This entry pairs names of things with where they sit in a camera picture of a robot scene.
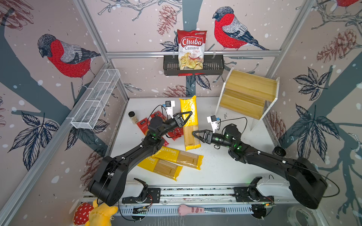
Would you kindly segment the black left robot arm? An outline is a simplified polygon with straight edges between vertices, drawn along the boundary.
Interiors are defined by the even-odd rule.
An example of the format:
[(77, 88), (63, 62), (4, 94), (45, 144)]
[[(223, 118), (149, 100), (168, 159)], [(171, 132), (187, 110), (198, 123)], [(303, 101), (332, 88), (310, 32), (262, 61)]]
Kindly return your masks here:
[(176, 113), (166, 121), (160, 116), (153, 117), (148, 125), (149, 131), (140, 144), (122, 155), (114, 158), (106, 156), (101, 160), (88, 185), (89, 192), (108, 206), (116, 204), (124, 193), (129, 171), (159, 151), (165, 143), (163, 136), (182, 128), (192, 115), (192, 111)]

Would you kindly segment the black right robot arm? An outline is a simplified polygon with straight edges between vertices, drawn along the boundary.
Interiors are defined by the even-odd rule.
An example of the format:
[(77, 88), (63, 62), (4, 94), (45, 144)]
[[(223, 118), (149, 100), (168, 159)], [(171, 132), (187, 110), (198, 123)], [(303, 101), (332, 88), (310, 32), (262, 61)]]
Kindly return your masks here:
[(243, 143), (235, 124), (226, 126), (223, 134), (201, 130), (192, 132), (192, 135), (203, 143), (227, 147), (228, 154), (238, 162), (261, 167), (285, 178), (300, 204), (314, 210), (319, 207), (328, 184), (308, 159), (283, 158)]

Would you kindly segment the yellow pasta bag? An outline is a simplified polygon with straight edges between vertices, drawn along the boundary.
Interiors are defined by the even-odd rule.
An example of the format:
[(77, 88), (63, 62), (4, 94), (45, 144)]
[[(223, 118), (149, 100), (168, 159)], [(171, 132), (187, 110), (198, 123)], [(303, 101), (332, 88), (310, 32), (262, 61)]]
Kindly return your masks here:
[(201, 147), (200, 140), (195, 138), (192, 134), (194, 131), (199, 130), (196, 98), (196, 96), (193, 96), (190, 99), (180, 99), (181, 112), (192, 112), (192, 115), (183, 126), (183, 136), (186, 151)]
[(151, 156), (141, 161), (138, 166), (175, 181), (183, 169), (182, 166)]
[(155, 154), (155, 158), (176, 163), (182, 166), (200, 170), (204, 156), (169, 147), (162, 147)]

